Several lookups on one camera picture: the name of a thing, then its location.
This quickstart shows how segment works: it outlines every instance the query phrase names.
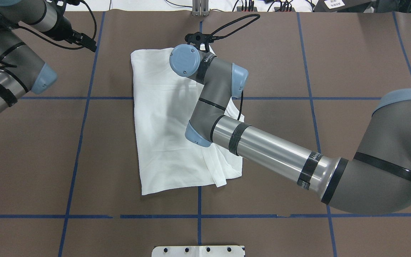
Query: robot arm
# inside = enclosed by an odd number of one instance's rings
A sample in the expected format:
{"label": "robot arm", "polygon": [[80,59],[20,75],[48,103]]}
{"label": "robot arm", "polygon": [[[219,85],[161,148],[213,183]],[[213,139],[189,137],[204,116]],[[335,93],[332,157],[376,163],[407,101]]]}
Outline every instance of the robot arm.
{"label": "robot arm", "polygon": [[96,42],[74,31],[63,11],[44,0],[0,0],[0,113],[28,91],[40,94],[57,79],[55,71],[13,34],[11,29],[17,28],[18,22],[31,25],[51,39],[96,51]]}
{"label": "robot arm", "polygon": [[339,210],[377,215],[411,205],[411,89],[384,96],[353,160],[331,159],[224,116],[240,96],[248,72],[191,45],[177,46],[170,65],[204,84],[186,130],[200,146],[216,143],[261,164]]}

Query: folded white fabric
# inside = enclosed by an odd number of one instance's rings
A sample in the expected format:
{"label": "folded white fabric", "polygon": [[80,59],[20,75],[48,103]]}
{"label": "folded white fabric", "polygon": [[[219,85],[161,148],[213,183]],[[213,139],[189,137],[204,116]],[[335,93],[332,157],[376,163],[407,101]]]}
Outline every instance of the folded white fabric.
{"label": "folded white fabric", "polygon": [[[185,138],[202,85],[173,72],[171,51],[143,49],[131,54],[142,195],[180,187],[220,187],[226,179],[242,175],[240,156],[215,144],[204,148]],[[236,119],[238,114],[230,100],[225,115]]]}

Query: grid line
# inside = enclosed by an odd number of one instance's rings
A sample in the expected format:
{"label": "grid line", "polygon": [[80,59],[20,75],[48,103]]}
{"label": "grid line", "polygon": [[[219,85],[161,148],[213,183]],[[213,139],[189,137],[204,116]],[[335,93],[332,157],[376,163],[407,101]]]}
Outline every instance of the grid line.
{"label": "grid line", "polygon": [[[22,100],[134,100],[132,96],[23,96]],[[381,97],[347,97],[347,96],[245,96],[244,100],[380,100]]]}
{"label": "grid line", "polygon": [[396,13],[394,11],[393,11],[393,20],[394,20],[394,25],[396,26],[397,37],[399,39],[399,43],[401,44],[402,53],[404,54],[404,58],[406,60],[408,71],[410,72],[410,77],[411,77],[411,65],[408,60],[407,53],[405,51],[404,43],[402,42],[401,33],[399,32],[399,25],[397,24]]}
{"label": "grid line", "polygon": [[[313,105],[313,95],[312,95],[312,89],[310,86],[310,76],[309,76],[309,70],[307,67],[307,57],[305,55],[304,38],[302,36],[302,26],[300,24],[299,13],[297,12],[296,15],[297,15],[297,24],[299,28],[300,47],[302,49],[302,58],[304,60],[305,78],[307,80],[307,89],[309,91],[309,98],[310,98],[309,100],[310,100],[310,109],[312,111],[313,128],[315,130],[316,147],[318,149],[318,153],[321,153],[320,136],[318,135],[318,126],[316,125],[315,106]],[[331,234],[331,244],[333,247],[333,255],[334,257],[337,257],[336,239],[334,237],[333,220],[331,218],[331,210],[329,209],[328,205],[326,205],[326,210],[328,211],[329,232]]]}
{"label": "grid line", "polygon": [[[103,12],[102,16],[102,21],[101,21],[101,30],[98,36],[98,49],[101,41],[101,33],[103,29],[103,24],[104,24],[104,17],[105,17],[105,12]],[[310,107],[312,111],[312,116],[313,116],[313,123],[314,123],[314,129],[315,129],[315,139],[317,142],[317,147],[318,147],[318,152],[321,152],[321,145],[320,145],[320,140],[319,140],[319,135],[318,135],[318,127],[316,125],[316,117],[315,117],[315,111],[314,111],[314,103],[313,100],[380,100],[381,97],[314,97],[312,92],[311,92],[311,87],[310,87],[310,78],[308,75],[308,68],[307,68],[307,60],[306,60],[306,54],[305,54],[305,48],[304,48],[304,42],[303,42],[303,36],[302,36],[302,30],[301,30],[301,23],[300,23],[300,15],[297,13],[297,19],[298,19],[298,26],[299,26],[299,33],[300,33],[300,42],[301,42],[301,48],[302,48],[302,54],[303,54],[303,59],[304,59],[304,68],[305,68],[305,74],[306,74],[306,79],[307,79],[307,87],[308,87],[308,92],[309,96],[308,97],[244,97],[245,100],[309,100],[310,101]],[[404,55],[404,58],[406,60],[410,75],[411,75],[411,65],[408,60],[408,56],[405,51],[405,47],[402,42],[402,38],[400,35],[400,31],[398,28],[397,24],[397,19],[396,15],[393,12],[393,19],[395,22],[395,27],[398,35],[399,42],[401,44],[401,49]],[[200,31],[202,31],[202,21],[199,23]],[[74,183],[75,183],[75,175],[77,174],[77,166],[78,166],[78,156],[80,154],[80,149],[81,149],[81,143],[83,139],[83,129],[85,126],[85,120],[88,112],[88,105],[90,100],[133,100],[134,98],[132,96],[91,96],[91,90],[93,87],[93,76],[94,72],[96,70],[96,62],[97,62],[97,57],[98,57],[98,49],[96,51],[95,55],[95,60],[93,64],[93,71],[92,75],[90,78],[90,85],[88,88],[88,94],[87,96],[24,96],[21,99],[23,100],[87,100],[86,105],[85,105],[85,112],[83,116],[83,122],[82,122],[82,127],[81,127],[81,132],[80,132],[80,140],[79,140],[79,145],[78,145],[78,150],[76,154],[76,161],[75,161],[75,167],[73,171],[73,177],[71,181],[71,188],[70,188],[70,195],[68,198],[68,203],[67,203],[67,210],[65,215],[0,215],[0,218],[63,218],[65,220],[64,222],[64,227],[62,231],[62,239],[60,243],[60,249],[59,249],[59,257],[62,254],[62,248],[64,245],[64,240],[65,240],[65,234],[67,230],[67,220],[69,218],[77,218],[77,219],[85,219],[85,218],[91,218],[91,219],[99,219],[99,218],[113,218],[112,216],[109,215],[70,215],[70,204],[72,201],[72,195],[73,195],[73,188],[74,188]],[[295,215],[290,215],[290,216],[278,216],[276,214],[259,214],[259,215],[203,215],[202,214],[202,187],[198,187],[198,213],[197,215],[120,215],[120,218],[122,219],[131,219],[131,218],[136,218],[136,219],[152,219],[152,218],[195,218],[198,221],[198,244],[201,245],[201,221],[203,218],[328,218],[329,226],[330,226],[330,233],[331,233],[331,242],[333,246],[333,252],[334,252],[334,257],[337,257],[337,252],[336,252],[336,243],[335,243],[335,237],[334,237],[334,231],[333,231],[333,221],[332,218],[368,218],[368,217],[411,217],[411,213],[390,213],[388,215],[356,215],[352,213],[331,213],[330,207],[326,206],[326,209],[328,211],[327,214],[324,213],[319,213],[319,214],[295,214]]]}
{"label": "grid line", "polygon": [[[201,214],[201,218],[394,218],[394,217],[411,217],[411,213],[389,213],[383,215],[361,215],[354,213],[330,213],[330,215],[325,213],[307,213],[307,214],[292,214],[290,216],[279,216],[277,214]],[[66,215],[17,215],[0,214],[0,218],[65,218]],[[74,219],[103,219],[103,218],[114,218],[109,215],[69,215],[68,218]],[[121,219],[132,219],[132,220],[150,220],[150,219],[164,219],[164,218],[194,218],[197,219],[196,214],[168,214],[168,215],[120,215]]]}
{"label": "grid line", "polygon": [[91,90],[93,89],[93,79],[94,79],[94,76],[95,76],[96,63],[98,62],[99,46],[101,45],[101,36],[102,36],[102,31],[103,31],[105,18],[106,18],[106,12],[103,12],[102,13],[102,19],[101,19],[101,29],[99,31],[98,43],[97,43],[97,46],[96,46],[95,60],[93,61],[93,69],[91,71],[90,86],[88,87],[87,101],[85,103],[85,111],[83,113],[82,127],[80,128],[80,136],[79,136],[79,139],[78,139],[77,154],[75,156],[75,164],[74,164],[74,170],[73,170],[73,173],[72,173],[71,187],[70,187],[70,191],[69,191],[69,197],[67,199],[66,214],[65,214],[65,217],[64,217],[63,230],[62,230],[61,241],[60,241],[60,246],[59,246],[59,250],[58,250],[58,257],[62,256],[62,250],[63,250],[63,247],[64,247],[64,240],[66,238],[67,222],[69,220],[69,214],[70,214],[71,202],[72,202],[72,195],[73,195],[73,192],[74,192],[75,178],[76,178],[77,169],[78,169],[78,157],[80,156],[80,150],[82,148],[83,130],[85,129],[85,122],[86,122],[87,114],[88,114],[88,106],[90,105]]}
{"label": "grid line", "polygon": [[[202,33],[202,22],[199,22],[199,32]],[[198,186],[198,245],[202,245],[202,187]]]}

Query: power strip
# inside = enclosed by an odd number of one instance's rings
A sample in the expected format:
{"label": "power strip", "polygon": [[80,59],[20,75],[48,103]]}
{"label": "power strip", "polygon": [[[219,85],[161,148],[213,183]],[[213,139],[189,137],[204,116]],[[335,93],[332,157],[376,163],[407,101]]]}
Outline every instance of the power strip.
{"label": "power strip", "polygon": [[[242,11],[242,9],[245,9],[245,7],[242,8],[242,6],[238,6],[237,7],[237,11]],[[258,11],[258,9],[255,7],[253,7],[253,11]]]}
{"label": "power strip", "polygon": [[[280,9],[280,7],[274,7],[274,11],[278,11]],[[285,10],[284,12],[295,12],[296,10],[294,10],[294,7],[292,7],[291,11],[289,10]]]}

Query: white label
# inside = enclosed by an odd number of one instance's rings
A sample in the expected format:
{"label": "white label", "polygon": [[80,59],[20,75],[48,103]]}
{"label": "white label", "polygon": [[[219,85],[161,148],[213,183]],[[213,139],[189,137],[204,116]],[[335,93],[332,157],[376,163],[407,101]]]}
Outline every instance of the white label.
{"label": "white label", "polygon": [[324,3],[330,9],[345,6],[345,4],[344,4],[344,2],[342,2],[342,0],[325,0]]}

